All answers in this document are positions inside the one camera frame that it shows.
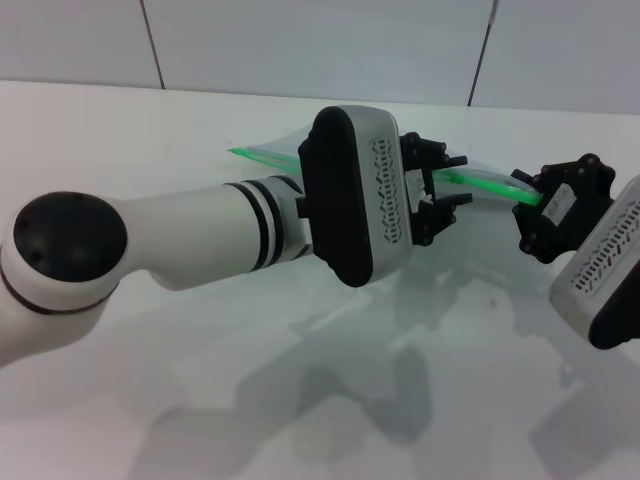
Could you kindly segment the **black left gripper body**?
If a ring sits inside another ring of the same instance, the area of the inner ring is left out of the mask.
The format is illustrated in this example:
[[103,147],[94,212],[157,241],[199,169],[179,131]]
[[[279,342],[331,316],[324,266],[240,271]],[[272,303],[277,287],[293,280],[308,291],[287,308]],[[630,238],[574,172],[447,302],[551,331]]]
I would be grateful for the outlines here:
[[433,236],[433,180],[428,158],[417,147],[403,147],[402,161],[412,236]]

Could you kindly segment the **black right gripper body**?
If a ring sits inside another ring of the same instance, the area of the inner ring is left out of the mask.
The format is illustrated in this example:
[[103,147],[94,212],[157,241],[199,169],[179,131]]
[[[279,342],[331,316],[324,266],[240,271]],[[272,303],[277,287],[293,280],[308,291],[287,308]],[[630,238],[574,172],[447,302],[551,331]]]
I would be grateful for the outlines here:
[[518,226],[520,250],[543,264],[576,251],[613,203],[616,172],[588,153],[574,162],[545,165],[534,175],[541,198],[534,226]]

